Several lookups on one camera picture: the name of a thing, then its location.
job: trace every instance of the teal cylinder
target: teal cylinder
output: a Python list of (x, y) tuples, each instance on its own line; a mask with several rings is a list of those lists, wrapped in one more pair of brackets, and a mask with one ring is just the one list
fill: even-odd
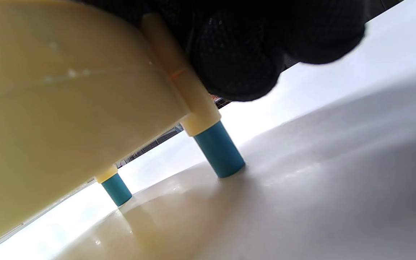
[(102, 187), (104, 187), (105, 191), (107, 191), (117, 206), (125, 204), (132, 197), (131, 192), (117, 173), (110, 179), (104, 181)]
[(194, 139), (219, 178), (229, 177), (245, 166), (243, 157), (221, 121), (194, 136)]

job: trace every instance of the orange mark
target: orange mark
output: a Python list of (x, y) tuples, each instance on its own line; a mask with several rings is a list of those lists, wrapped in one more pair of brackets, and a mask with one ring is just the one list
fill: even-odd
[(187, 71), (187, 69), (181, 69), (180, 71), (173, 73), (173, 75), (170, 76), (170, 79), (176, 79), (180, 75), (184, 74), (185, 71)]

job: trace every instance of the water droplet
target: water droplet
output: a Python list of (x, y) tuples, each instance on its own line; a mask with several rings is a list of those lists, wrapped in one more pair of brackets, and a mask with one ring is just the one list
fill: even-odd
[(68, 69), (68, 76), (71, 78), (76, 77), (76, 72), (74, 69)]
[(55, 42), (49, 43), (49, 47), (51, 49), (53, 49), (54, 51), (57, 51), (59, 49), (59, 45), (57, 43), (55, 43)]
[(51, 77), (49, 77), (49, 76), (46, 76), (46, 77), (44, 77), (44, 79), (43, 79), (43, 82), (44, 83), (47, 83), (47, 84), (49, 84), (49, 83), (52, 83), (54, 80), (53, 80), (53, 78), (51, 78)]

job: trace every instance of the gloved hand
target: gloved hand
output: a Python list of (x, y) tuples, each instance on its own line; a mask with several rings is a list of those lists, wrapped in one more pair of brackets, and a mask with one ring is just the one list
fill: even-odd
[(325, 64), (365, 32), (365, 0), (80, 0), (139, 26), (159, 13), (212, 94), (249, 101), (267, 94), (284, 56)]

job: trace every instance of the glossy white surface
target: glossy white surface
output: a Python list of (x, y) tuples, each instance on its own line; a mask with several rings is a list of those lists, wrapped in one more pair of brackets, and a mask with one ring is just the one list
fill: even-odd
[(344, 59), (297, 64), (221, 112), (243, 173), (219, 181), (178, 134), (120, 169), (147, 188), (122, 212), (93, 184), (0, 259), (416, 259), (416, 0)]

